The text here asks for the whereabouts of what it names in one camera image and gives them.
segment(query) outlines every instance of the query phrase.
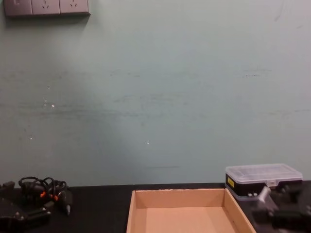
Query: yellow label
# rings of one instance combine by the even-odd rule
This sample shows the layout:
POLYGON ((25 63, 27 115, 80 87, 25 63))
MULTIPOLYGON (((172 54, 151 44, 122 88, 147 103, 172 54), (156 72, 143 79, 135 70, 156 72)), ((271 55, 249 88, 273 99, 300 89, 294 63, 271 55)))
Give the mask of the yellow label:
POLYGON ((233 180, 231 180, 229 177, 228 177, 228 183, 229 183, 232 187, 234 187, 234 182, 233 182, 233 180))

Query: power socket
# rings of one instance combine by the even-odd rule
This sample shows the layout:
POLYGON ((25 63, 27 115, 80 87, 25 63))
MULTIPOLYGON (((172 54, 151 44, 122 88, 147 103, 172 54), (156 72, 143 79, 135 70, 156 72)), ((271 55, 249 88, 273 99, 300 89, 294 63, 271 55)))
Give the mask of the power socket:
POLYGON ((89 14, 88 0, 59 0, 60 13, 89 14))
POLYGON ((31 0, 33 15, 59 15, 59 0, 31 0))
POLYGON ((33 14, 31 0, 4 0, 5 14, 11 16, 30 16, 33 14))

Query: plastic storage box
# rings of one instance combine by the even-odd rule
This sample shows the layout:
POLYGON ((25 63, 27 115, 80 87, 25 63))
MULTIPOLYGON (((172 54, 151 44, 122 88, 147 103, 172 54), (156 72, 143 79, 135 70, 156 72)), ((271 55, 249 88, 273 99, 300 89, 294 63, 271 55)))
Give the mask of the plastic storage box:
POLYGON ((226 187, 239 200, 257 199, 265 186, 270 188, 301 183, 303 176, 286 164, 228 166, 226 187))

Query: cardboard box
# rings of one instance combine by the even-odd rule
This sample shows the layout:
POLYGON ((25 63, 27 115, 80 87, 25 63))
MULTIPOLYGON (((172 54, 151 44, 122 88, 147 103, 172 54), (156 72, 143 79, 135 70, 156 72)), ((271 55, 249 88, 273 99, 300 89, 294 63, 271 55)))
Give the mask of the cardboard box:
POLYGON ((255 233, 227 189, 133 191, 127 233, 255 233))

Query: wall outlet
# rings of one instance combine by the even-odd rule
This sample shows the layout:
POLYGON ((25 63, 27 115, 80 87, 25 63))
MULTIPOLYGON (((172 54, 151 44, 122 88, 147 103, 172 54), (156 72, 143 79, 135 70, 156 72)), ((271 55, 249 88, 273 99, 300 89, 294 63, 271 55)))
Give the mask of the wall outlet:
POLYGON ((89 14, 88 0, 59 0, 60 13, 89 14))
POLYGON ((59 15, 59 0, 31 0, 33 15, 59 15))
POLYGON ((30 16, 33 14, 31 0, 4 0, 6 16, 30 16))

